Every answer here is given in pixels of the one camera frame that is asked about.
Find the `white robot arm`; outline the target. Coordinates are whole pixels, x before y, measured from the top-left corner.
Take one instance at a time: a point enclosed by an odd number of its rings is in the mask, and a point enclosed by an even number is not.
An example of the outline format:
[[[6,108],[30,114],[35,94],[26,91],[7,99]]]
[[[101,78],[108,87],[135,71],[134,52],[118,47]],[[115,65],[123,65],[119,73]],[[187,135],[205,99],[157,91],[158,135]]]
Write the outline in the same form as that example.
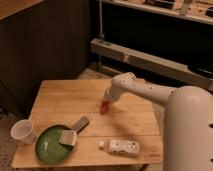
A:
[[[213,95],[196,86],[140,83],[131,72],[116,75],[100,107],[108,111],[129,92],[165,107],[163,171],[213,171]]]

